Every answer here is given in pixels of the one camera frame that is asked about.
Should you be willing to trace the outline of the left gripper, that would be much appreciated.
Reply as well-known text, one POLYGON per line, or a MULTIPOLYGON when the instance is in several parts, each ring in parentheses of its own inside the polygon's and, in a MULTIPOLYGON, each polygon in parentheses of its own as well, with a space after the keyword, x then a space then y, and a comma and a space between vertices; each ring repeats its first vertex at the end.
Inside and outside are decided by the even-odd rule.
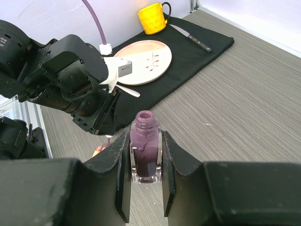
POLYGON ((114 89, 111 94, 106 91, 98 91, 97 95, 91 96, 88 108, 96 107, 92 115, 88 117, 72 115, 72 121, 85 132, 93 135, 114 135, 114 113, 120 91, 114 89))

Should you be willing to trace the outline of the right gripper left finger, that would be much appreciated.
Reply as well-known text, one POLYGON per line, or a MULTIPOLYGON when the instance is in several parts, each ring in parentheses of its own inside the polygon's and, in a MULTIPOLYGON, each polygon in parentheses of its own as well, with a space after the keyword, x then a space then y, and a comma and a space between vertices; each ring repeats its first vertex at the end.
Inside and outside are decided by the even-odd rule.
POLYGON ((129 130, 86 162, 2 160, 3 226, 124 226, 130 215, 129 130))

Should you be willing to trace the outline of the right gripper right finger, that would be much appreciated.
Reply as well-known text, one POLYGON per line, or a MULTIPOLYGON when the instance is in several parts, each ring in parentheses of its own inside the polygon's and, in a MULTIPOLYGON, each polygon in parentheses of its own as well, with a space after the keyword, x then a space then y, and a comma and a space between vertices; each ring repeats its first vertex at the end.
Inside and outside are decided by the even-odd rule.
POLYGON ((201 162, 168 132, 162 139, 162 192, 169 225, 300 225, 300 164, 201 162))

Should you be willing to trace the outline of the purple nail polish bottle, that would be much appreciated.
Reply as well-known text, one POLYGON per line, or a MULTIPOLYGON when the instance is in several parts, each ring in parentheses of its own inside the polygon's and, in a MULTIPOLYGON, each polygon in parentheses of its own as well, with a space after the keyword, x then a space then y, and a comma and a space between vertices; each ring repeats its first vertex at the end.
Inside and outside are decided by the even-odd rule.
POLYGON ((153 112, 144 110, 137 113, 131 125, 129 152, 133 183, 161 181, 162 130, 153 112))

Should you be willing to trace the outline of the white nail polish cap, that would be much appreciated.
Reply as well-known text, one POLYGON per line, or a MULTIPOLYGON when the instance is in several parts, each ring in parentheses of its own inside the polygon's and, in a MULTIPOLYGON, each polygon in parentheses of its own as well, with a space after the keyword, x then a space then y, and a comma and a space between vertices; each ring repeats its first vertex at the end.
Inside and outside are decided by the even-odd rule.
POLYGON ((112 136, 111 135, 106 135, 106 138, 107 138, 107 142, 105 144, 105 147, 108 147, 110 145, 110 143, 111 143, 112 136))

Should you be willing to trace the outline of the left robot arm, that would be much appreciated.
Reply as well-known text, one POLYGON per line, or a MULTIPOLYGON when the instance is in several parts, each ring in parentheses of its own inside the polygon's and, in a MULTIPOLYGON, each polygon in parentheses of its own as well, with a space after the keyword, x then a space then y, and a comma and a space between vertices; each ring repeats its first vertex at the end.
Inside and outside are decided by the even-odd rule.
POLYGON ((71 115, 82 130, 113 135, 118 64, 70 34, 47 44, 0 23, 0 93, 71 115))

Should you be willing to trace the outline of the mannequin hand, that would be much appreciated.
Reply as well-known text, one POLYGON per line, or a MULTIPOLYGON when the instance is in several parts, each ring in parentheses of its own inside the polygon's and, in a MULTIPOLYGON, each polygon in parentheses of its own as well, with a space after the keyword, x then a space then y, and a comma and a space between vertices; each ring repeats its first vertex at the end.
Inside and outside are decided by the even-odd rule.
POLYGON ((98 146, 96 148, 96 150, 94 151, 92 157, 96 156, 97 154, 99 154, 101 151, 103 151, 105 148, 107 148, 110 145, 110 142, 107 142, 101 146, 98 146))

